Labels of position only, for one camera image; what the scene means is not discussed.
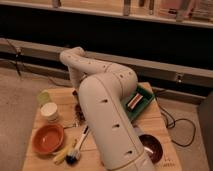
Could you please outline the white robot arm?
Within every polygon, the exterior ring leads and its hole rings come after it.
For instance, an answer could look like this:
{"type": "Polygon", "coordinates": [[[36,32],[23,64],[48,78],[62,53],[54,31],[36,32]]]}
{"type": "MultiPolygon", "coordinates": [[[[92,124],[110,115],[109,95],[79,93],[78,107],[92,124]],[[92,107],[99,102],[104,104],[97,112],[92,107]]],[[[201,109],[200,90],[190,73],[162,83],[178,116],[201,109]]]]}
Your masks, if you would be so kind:
{"type": "Polygon", "coordinates": [[[136,90],[129,67],[87,58],[80,47],[64,50],[60,61],[70,80],[107,171],[155,171],[121,100],[136,90]]]}

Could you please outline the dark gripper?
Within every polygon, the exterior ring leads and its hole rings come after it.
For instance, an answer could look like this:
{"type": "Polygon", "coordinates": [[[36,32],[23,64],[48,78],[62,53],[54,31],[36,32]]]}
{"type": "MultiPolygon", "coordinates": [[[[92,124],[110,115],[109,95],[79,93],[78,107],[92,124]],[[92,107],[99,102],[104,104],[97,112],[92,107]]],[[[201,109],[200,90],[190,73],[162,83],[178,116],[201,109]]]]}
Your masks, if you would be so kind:
{"type": "Polygon", "coordinates": [[[76,115],[76,119],[79,125],[82,125],[85,121],[85,117],[83,115],[80,103],[79,103],[79,99],[78,99],[78,93],[76,90],[74,90],[72,92],[72,95],[75,97],[76,99],[76,105],[75,105],[75,115],[76,115]]]}

